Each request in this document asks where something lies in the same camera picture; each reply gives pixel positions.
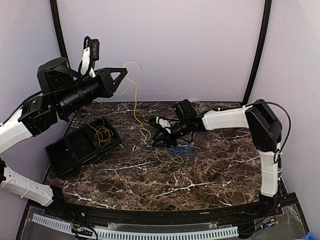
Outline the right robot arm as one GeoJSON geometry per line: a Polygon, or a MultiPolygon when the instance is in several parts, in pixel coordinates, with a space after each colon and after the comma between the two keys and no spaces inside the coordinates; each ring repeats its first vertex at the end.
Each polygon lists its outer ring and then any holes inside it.
{"type": "Polygon", "coordinates": [[[282,138],[283,125],[271,105],[272,102],[258,99],[240,107],[197,113],[190,101],[185,99],[172,107],[177,119],[152,116],[147,120],[157,130],[152,137],[152,146],[176,147],[178,139],[187,134],[218,129],[248,129],[259,154],[261,171],[259,202],[252,215],[266,217],[279,205],[282,153],[287,143],[287,139],[282,138]]]}

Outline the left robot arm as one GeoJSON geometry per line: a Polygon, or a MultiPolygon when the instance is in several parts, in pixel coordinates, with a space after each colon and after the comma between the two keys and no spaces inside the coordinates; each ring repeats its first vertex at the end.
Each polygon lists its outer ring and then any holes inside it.
{"type": "MultiPolygon", "coordinates": [[[[6,152],[18,143],[47,131],[58,120],[69,116],[97,98],[111,98],[127,75],[126,68],[104,67],[81,74],[69,67],[66,57],[41,65],[37,79],[41,90],[26,98],[0,124],[0,151],[6,152]]],[[[27,198],[67,218],[70,206],[64,202],[59,187],[35,182],[0,162],[0,188],[27,198]]]]}

